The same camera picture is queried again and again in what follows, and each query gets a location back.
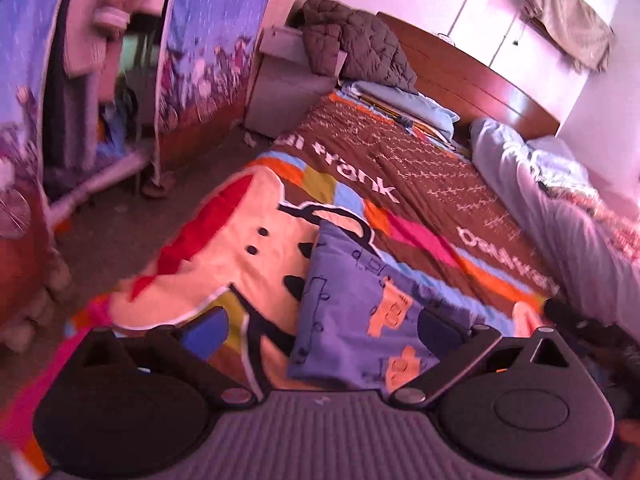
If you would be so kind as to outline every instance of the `wooden headboard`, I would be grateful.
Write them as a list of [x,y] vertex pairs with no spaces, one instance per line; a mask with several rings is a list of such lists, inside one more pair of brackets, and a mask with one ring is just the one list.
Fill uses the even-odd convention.
[[456,132],[468,136],[471,121],[491,117],[527,140],[554,135],[560,123],[517,86],[477,59],[407,22],[378,13],[396,34],[411,67],[415,87],[460,116]]

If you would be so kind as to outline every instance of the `floor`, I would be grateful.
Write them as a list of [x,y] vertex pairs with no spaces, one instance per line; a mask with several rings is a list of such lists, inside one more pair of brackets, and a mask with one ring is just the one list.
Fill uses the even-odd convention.
[[[0,411],[46,365],[62,339],[65,319],[121,278],[139,272],[214,187],[267,147],[264,139],[257,140],[258,146],[251,148],[244,142],[244,132],[232,131],[221,146],[177,175],[166,199],[137,196],[132,183],[124,182],[80,208],[71,230],[58,237],[58,249],[74,279],[73,298],[58,307],[52,326],[38,330],[25,354],[14,355],[0,346]],[[12,478],[6,450],[0,449],[0,479]]]

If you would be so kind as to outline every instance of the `puffer jacket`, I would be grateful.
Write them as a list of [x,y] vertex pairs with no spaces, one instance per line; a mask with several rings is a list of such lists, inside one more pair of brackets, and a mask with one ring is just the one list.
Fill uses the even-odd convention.
[[332,76],[338,51],[343,78],[371,81],[417,94],[417,75],[398,38],[379,17],[333,0],[307,0],[303,40],[312,72]]

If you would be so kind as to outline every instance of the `lavender sheet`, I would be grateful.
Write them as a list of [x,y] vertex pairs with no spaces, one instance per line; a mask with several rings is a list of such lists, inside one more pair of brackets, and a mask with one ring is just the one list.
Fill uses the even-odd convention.
[[587,317],[615,323],[640,343],[640,267],[610,247],[581,209],[549,198],[535,182],[524,140],[494,120],[471,127],[473,163]]

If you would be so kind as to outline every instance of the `nightstand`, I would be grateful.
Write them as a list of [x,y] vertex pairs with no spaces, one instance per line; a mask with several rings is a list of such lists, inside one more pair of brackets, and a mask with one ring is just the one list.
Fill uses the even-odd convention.
[[244,126],[275,139],[295,129],[306,111],[331,92],[347,54],[338,53],[333,77],[311,72],[302,32],[290,27],[264,31],[259,51],[264,58],[244,117]]

